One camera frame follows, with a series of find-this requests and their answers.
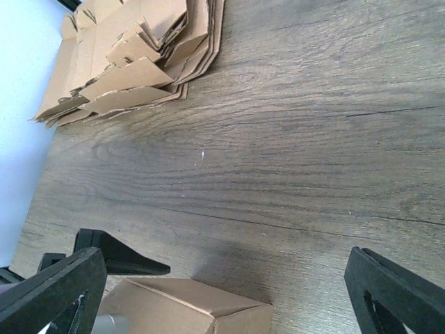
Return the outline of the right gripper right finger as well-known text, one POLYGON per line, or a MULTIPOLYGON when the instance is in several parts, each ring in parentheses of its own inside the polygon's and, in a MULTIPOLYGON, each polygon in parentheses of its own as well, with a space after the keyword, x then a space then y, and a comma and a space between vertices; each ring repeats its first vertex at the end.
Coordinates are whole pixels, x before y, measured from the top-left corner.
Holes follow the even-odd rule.
POLYGON ((368 249, 351 249, 344 280, 362 333, 444 332, 444 289, 368 249))

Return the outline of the brown cardboard box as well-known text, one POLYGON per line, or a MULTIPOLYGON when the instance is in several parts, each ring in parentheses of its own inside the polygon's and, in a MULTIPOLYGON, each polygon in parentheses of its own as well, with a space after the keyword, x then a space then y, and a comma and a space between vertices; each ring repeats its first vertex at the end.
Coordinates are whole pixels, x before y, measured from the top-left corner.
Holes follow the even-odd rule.
POLYGON ((269 333, 273 306, 182 278, 124 278, 99 312, 129 333, 269 333))

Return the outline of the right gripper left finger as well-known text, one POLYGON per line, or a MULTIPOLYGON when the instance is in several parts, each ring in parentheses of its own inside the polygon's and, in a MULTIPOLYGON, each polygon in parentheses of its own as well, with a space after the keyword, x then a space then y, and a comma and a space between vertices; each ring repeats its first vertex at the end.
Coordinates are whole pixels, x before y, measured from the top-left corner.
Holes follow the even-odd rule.
POLYGON ((1 332, 91 333, 106 283, 102 252, 85 248, 20 283, 3 285, 1 332))

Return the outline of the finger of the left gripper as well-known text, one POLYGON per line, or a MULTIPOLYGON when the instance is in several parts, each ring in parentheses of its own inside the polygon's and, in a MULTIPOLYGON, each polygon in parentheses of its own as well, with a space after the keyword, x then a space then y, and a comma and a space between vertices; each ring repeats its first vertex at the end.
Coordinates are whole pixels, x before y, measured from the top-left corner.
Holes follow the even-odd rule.
POLYGON ((64 253, 44 253, 40 260, 38 271, 43 271, 46 268, 64 260, 66 258, 66 254, 64 253))
POLYGON ((82 228, 76 234, 73 252, 90 247, 102 252, 108 275, 163 276, 171 271, 167 264, 144 257, 103 230, 82 228))

